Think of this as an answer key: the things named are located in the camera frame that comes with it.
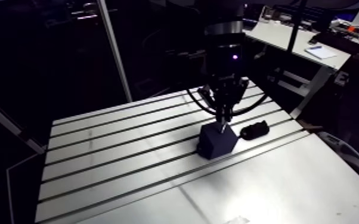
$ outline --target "white desk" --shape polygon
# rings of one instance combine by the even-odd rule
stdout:
[[[236,109],[262,94],[251,83]],[[270,98],[231,122],[269,134],[207,161],[214,120],[181,91],[55,121],[36,222],[359,223],[359,176]]]
[[[269,46],[273,46],[285,51],[287,50],[291,37],[292,27],[274,23],[273,21],[270,21],[269,23],[259,22],[253,30],[244,30],[243,32],[246,34],[246,36],[252,39],[256,39]],[[313,32],[299,30],[292,51],[293,54],[322,66],[313,80],[309,81],[303,78],[301,79],[301,77],[296,77],[294,74],[285,73],[284,75],[287,75],[293,79],[296,78],[296,80],[302,81],[302,83],[305,85],[298,89],[282,81],[278,83],[279,85],[305,97],[305,99],[298,105],[298,107],[292,111],[291,116],[294,118],[299,116],[313,95],[327,82],[330,75],[338,71],[351,56],[346,52],[340,51],[322,43],[317,43],[315,46],[323,46],[335,52],[337,56],[321,60],[305,52],[306,48],[313,46],[308,44],[308,42],[314,35],[315,33]]]

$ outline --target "white paper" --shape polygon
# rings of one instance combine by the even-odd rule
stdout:
[[[326,49],[324,47],[311,49],[307,48],[305,51],[313,56],[316,56],[320,59],[326,59],[337,56],[334,52],[330,51],[329,49]]]

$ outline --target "cable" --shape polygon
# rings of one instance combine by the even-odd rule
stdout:
[[[195,99],[195,97],[192,95],[191,91],[189,91],[189,89],[187,89],[187,93],[188,95],[191,97],[191,99],[202,109],[204,110],[205,112],[208,112],[209,114],[211,115],[214,115],[216,116],[216,113],[207,109],[206,107],[204,107],[203,105],[201,105],[201,103],[199,103],[199,101],[197,99]],[[254,104],[252,104],[250,107],[247,107],[247,108],[244,108],[244,109],[241,109],[239,111],[236,111],[236,112],[233,112],[230,114],[230,116],[238,116],[238,115],[241,115],[241,114],[244,114],[244,113],[247,113],[251,110],[253,110],[254,108],[256,108],[259,104],[261,104],[263,101],[266,100],[267,98],[267,94],[263,95],[263,97],[261,97],[259,100],[257,100]]]
[[[239,111],[236,111],[236,112],[232,112],[230,115],[231,116],[238,116],[238,115],[241,115],[241,114],[244,114],[244,113],[247,113],[251,110],[253,110],[255,107],[257,107],[259,104],[261,104],[263,101],[265,101],[267,98],[267,94],[264,94],[263,97],[261,97],[259,100],[257,100],[254,104],[252,104],[250,107],[246,107],[244,109],[241,109]]]
[[[195,99],[195,97],[192,95],[191,91],[189,91],[189,89],[187,89],[187,93],[188,95],[191,97],[191,99],[202,109],[204,110],[205,112],[208,112],[209,114],[211,115],[214,115],[216,116],[216,113],[207,109],[206,107],[204,107],[203,105],[201,105],[201,103],[199,103],[199,101],[197,99]]]

